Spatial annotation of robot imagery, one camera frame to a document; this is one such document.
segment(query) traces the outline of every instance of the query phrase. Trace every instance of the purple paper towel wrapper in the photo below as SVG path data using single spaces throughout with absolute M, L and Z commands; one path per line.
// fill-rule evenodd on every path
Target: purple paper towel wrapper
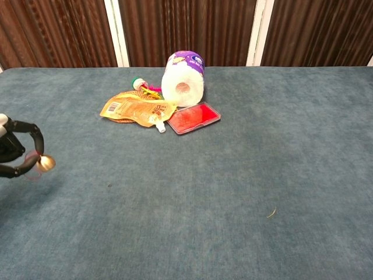
M 187 64 L 202 76 L 205 72 L 205 63 L 202 57 L 194 51 L 177 51 L 169 57 L 166 67 L 170 65 Z

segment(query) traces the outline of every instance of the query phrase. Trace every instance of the gold ball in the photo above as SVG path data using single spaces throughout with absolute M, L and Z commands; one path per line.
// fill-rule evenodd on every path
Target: gold ball
M 56 165 L 56 161 L 50 155 L 40 156 L 40 160 L 36 163 L 37 168 L 42 172 L 52 170 Z

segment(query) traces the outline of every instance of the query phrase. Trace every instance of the white wall trim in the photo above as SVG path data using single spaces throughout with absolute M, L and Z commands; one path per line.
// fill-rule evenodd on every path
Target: white wall trim
M 129 67 L 126 40 L 118 0 L 105 0 L 105 8 L 118 67 Z
M 275 0 L 257 0 L 246 66 L 260 66 Z
M 369 60 L 368 62 L 368 65 L 367 66 L 373 66 L 373 56 L 371 57 L 371 60 Z

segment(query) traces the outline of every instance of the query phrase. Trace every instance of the paper towel roll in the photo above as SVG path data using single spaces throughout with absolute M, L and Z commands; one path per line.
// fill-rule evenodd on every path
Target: paper towel roll
M 198 104 L 203 96 L 205 63 L 193 51 L 177 51 L 168 58 L 162 77 L 165 100 L 177 102 L 179 107 Z

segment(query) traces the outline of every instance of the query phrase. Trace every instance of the yellow snack bag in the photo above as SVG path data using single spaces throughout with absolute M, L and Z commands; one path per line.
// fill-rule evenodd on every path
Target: yellow snack bag
M 128 118 L 144 127 L 156 125 L 159 132 L 166 131 L 164 121 L 176 110 L 176 102 L 165 100 L 144 100 L 130 93 L 120 93 L 106 102 L 100 116 L 113 120 Z

